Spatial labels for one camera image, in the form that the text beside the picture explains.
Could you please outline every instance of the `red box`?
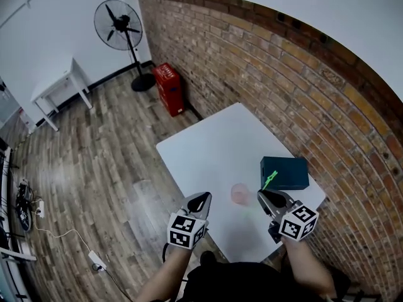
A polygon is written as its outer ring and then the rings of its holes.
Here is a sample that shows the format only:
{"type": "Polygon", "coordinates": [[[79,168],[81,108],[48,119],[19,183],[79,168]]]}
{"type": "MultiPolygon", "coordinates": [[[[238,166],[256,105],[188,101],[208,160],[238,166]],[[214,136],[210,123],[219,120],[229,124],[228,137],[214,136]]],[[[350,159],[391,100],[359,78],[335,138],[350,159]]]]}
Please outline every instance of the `red box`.
{"type": "Polygon", "coordinates": [[[175,116],[182,113],[184,106],[178,73],[168,63],[154,68],[152,72],[156,77],[159,97],[169,114],[175,116]]]}

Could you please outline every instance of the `teal box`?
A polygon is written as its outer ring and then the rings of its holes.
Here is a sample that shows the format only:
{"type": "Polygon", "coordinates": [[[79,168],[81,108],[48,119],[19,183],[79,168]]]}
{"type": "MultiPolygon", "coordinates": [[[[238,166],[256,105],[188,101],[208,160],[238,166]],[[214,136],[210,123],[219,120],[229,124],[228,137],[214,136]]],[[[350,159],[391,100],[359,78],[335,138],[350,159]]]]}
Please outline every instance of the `teal box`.
{"type": "Polygon", "coordinates": [[[261,188],[274,171],[277,171],[277,176],[267,189],[303,190],[309,186],[308,165],[304,158],[263,157],[260,162],[261,188]]]}

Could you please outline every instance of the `pedestal fan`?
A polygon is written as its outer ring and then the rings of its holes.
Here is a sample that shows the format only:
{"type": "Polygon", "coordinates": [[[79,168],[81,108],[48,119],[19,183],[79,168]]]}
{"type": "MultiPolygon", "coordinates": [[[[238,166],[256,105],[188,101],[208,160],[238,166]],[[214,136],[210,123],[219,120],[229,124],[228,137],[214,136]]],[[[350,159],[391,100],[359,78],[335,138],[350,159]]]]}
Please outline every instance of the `pedestal fan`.
{"type": "Polygon", "coordinates": [[[133,48],[141,41],[143,28],[137,13],[127,3],[120,0],[107,0],[96,8],[94,25],[98,36],[109,47],[117,50],[130,50],[139,76],[132,82],[133,91],[146,91],[155,83],[152,74],[143,74],[133,48]]]}

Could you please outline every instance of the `green clothespin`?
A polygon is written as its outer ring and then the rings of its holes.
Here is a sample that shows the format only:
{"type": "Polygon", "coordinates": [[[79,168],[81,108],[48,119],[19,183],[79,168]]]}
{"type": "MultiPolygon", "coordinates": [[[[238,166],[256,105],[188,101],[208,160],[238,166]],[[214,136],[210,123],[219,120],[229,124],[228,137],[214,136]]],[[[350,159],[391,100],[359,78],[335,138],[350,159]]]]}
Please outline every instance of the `green clothespin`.
{"type": "Polygon", "coordinates": [[[267,177],[266,183],[264,184],[264,187],[262,190],[265,190],[267,185],[270,183],[270,181],[272,181],[275,176],[277,176],[277,171],[274,171],[270,176],[267,177]]]}

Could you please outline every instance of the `person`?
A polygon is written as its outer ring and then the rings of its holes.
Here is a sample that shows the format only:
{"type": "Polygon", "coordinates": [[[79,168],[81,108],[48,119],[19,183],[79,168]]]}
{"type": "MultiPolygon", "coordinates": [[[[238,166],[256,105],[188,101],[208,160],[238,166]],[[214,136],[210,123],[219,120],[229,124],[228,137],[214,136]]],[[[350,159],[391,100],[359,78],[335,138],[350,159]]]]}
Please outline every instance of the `person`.
{"type": "MultiPolygon", "coordinates": [[[[279,273],[262,263],[217,262],[204,252],[200,266],[188,274],[180,302],[201,301],[323,301],[336,298],[330,272],[311,252],[305,241],[282,237],[292,275],[279,273]]],[[[161,268],[141,289],[137,302],[167,301],[175,298],[191,250],[175,247],[161,268]]]]}

